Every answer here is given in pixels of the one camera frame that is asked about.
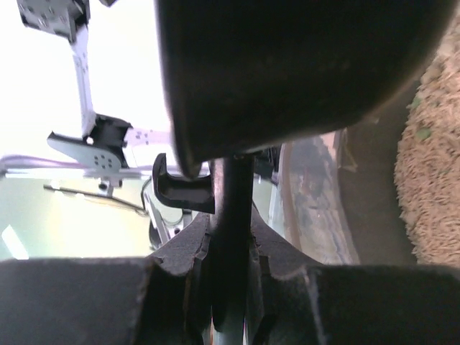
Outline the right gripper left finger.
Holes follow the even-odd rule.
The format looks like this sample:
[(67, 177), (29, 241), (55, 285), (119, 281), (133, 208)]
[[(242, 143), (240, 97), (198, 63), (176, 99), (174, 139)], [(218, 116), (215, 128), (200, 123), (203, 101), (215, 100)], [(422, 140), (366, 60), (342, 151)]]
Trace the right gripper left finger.
[(147, 257), (1, 263), (3, 344), (207, 344), (207, 215)]

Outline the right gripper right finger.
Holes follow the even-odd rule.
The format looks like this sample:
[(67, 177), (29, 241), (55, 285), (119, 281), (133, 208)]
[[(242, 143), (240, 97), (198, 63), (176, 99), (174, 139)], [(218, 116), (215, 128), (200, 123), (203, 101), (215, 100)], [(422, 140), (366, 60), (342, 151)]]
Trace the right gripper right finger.
[(251, 344), (457, 344), (459, 271), (439, 265), (325, 265), (254, 212)]

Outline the brown translucent litter box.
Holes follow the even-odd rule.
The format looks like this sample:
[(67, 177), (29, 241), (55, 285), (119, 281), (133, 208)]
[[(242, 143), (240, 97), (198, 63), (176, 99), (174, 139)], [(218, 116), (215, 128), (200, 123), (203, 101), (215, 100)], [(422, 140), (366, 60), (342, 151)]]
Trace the brown translucent litter box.
[(381, 114), (284, 144), (262, 218), (324, 264), (459, 266), (459, 20)]

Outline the black slotted litter scoop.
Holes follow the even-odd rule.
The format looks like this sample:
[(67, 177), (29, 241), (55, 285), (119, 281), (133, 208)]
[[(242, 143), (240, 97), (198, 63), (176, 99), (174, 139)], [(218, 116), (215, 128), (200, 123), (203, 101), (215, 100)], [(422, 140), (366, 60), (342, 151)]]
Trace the black slotted litter scoop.
[(401, 92), (455, 1), (157, 1), (167, 111), (185, 186), (203, 162), (213, 322), (249, 337), (253, 153), (354, 124)]

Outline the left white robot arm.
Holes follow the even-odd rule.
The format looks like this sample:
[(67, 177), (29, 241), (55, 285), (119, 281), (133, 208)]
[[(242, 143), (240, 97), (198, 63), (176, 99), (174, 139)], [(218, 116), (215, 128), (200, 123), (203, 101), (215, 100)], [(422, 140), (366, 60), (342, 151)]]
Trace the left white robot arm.
[(132, 125), (122, 119), (97, 114), (93, 109), (88, 72), (88, 1), (18, 1), (25, 27), (65, 38), (73, 52), (80, 101), (79, 133), (51, 132), (51, 148), (73, 158), (84, 167), (106, 175), (129, 166), (123, 153), (124, 140)]

